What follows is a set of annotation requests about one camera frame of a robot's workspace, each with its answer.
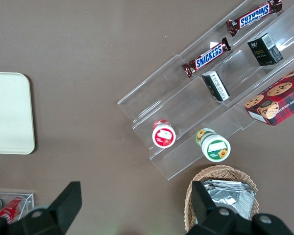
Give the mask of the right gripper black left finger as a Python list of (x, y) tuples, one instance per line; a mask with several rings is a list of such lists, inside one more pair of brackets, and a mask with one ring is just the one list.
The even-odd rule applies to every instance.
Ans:
[(81, 207), (81, 183), (72, 181), (48, 208), (35, 209), (11, 224), (0, 218), (0, 235), (64, 235)]

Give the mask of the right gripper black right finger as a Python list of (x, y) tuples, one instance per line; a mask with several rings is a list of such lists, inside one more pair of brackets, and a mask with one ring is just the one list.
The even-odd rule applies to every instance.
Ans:
[(246, 220), (225, 207), (217, 207), (202, 182), (192, 182), (192, 204), (198, 223), (189, 235), (292, 235), (278, 217), (259, 213)]

